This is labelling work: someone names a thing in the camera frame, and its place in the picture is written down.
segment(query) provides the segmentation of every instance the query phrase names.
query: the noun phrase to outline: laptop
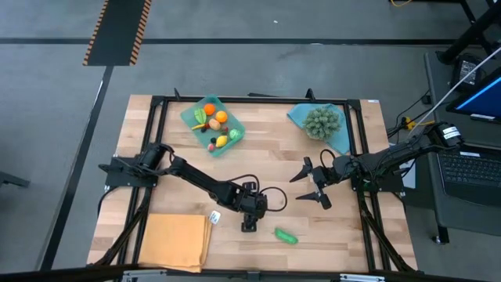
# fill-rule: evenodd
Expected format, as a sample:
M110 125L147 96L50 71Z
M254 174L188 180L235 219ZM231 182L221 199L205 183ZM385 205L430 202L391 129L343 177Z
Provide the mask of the laptop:
M498 124L501 131L501 68L485 78L475 91L452 101L447 111L470 115L475 122ZM438 163L447 195L501 207L501 150L467 143L459 150L438 154Z

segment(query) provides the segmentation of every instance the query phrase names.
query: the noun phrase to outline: laptop screen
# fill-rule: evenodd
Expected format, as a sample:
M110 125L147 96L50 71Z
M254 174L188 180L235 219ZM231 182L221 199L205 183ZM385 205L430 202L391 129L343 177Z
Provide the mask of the laptop screen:
M456 107L456 110L500 118L501 77L495 79L469 99L465 100Z

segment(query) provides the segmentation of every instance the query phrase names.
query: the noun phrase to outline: concrete floor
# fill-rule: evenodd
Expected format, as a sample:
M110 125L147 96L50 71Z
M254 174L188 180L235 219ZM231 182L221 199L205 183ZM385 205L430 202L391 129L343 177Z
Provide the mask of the concrete floor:
M0 0L0 38L87 38L102 1ZM485 5L472 2L475 12ZM454 4L386 0L153 1L146 38L457 38L469 23ZM83 67L85 45L0 45L0 170L31 180L0 189L0 273L33 270L70 172L103 67ZM83 266L105 174L130 94L248 92L379 99L387 127L427 90L426 48L325 45L144 45L115 67L55 268ZM409 111L415 115L425 107ZM426 273L499 280L501 238L450 230L437 246L432 211L408 208Z

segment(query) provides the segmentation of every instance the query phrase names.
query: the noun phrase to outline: green fruit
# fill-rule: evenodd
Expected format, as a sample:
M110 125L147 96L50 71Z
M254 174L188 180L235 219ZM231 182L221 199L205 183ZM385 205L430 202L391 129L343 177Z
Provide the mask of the green fruit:
M237 139L240 137L240 131L238 129L232 129L229 131L229 138L231 140Z

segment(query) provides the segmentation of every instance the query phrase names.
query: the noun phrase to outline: yellow cloth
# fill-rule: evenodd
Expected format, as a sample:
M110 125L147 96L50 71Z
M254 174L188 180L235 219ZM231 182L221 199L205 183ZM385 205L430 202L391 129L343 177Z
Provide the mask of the yellow cloth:
M201 272L207 257L211 227L205 215L150 214L139 264Z

